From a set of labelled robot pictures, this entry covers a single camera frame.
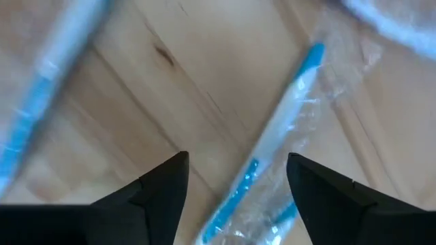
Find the wooden plank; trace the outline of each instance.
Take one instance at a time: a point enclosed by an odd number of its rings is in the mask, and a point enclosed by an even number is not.
[[[136,1],[139,10],[245,150],[306,44],[268,1]]]
[[[434,61],[403,47],[387,46],[383,60],[365,84],[372,111],[359,108],[401,197],[428,209],[436,208],[432,150],[436,143],[432,107],[435,67]]]
[[[325,1],[318,0],[274,0],[274,2],[281,9],[283,15],[293,16],[292,20],[298,23],[302,32],[306,35],[306,39],[314,37],[317,28],[321,24],[323,11],[327,7]]]
[[[0,2],[0,47],[18,62],[32,66],[41,45],[68,0]]]
[[[229,187],[245,152],[225,127],[214,102],[202,94],[132,1],[120,3],[95,41],[135,100],[214,192]]]
[[[3,202],[90,203],[176,152],[93,50],[72,72],[34,140]],[[193,239],[215,202],[192,169],[178,241]]]

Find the blue stripe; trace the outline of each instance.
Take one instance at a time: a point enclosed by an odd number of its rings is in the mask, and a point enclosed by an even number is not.
[[[318,68],[322,63],[322,58],[324,56],[325,46],[322,43],[314,44],[309,50],[306,59],[302,62],[300,69],[296,72],[296,75],[293,77],[292,82],[296,81],[303,75],[306,71]],[[235,209],[238,204],[242,201],[246,192],[249,191],[251,185],[254,182],[255,171],[258,168],[259,161],[257,159],[253,159],[247,171],[245,172],[244,179],[239,183],[236,190],[233,192],[232,196],[230,196],[224,204],[218,209],[214,217],[209,224],[207,224],[206,229],[204,230],[204,234],[202,236],[203,243],[210,242],[217,232],[222,231],[223,227],[227,223],[228,219],[233,215]],[[296,207],[294,210],[294,203],[291,203],[290,206],[277,218],[278,221],[285,220],[296,215]]]
[[[39,74],[36,75],[33,86],[17,113],[10,136],[0,156],[0,194],[6,188],[6,184],[13,179],[32,130],[48,107],[54,90],[54,82]]]
[[[258,166],[259,161],[257,159],[251,160],[248,169],[244,174],[244,178],[241,180],[238,187],[236,187],[233,195],[218,210],[218,213],[213,217],[212,222],[206,228],[202,238],[204,243],[209,242],[227,223],[227,220],[234,213],[236,207],[245,196],[245,193],[249,191],[251,185],[253,184]]]

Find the wooden floor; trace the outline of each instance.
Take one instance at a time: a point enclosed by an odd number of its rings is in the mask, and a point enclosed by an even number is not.
[[[0,1],[3,105],[28,86],[64,2]],[[262,132],[321,11],[301,0],[117,1],[2,201],[90,203],[188,150],[189,190],[175,243],[191,243]],[[436,64],[375,38],[381,60],[347,96],[324,104],[303,153],[436,209]],[[11,108],[0,106],[0,139]],[[301,222],[285,243],[310,244]]]

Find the clear plastic packaging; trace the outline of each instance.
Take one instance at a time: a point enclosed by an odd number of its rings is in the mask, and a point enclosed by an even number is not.
[[[295,105],[300,105],[298,113],[283,132],[286,137],[275,150],[271,162],[257,162],[263,167],[253,167],[250,160],[241,169],[227,199],[217,208],[210,220],[201,230],[196,244],[280,244],[293,228],[298,218],[298,210],[292,199],[287,182],[285,163],[289,152],[307,154],[311,147],[311,138],[320,133],[320,123],[325,123],[324,112],[330,104],[356,83],[362,81],[382,55],[382,47],[365,35],[358,21],[343,15],[340,11],[326,8],[320,18],[320,24],[313,36],[313,43],[323,43],[324,60],[321,65],[308,69],[296,76],[291,85],[307,89],[308,93],[293,96],[293,105],[289,113],[294,113]],[[285,92],[270,122],[267,124],[258,146],[263,145],[264,134],[269,126],[277,123],[277,115],[283,111]],[[234,202],[244,187],[243,197]],[[229,203],[234,210],[229,212]]]
[[[0,195],[107,0],[0,1]]]
[[[342,0],[382,35],[436,59],[436,1]]]

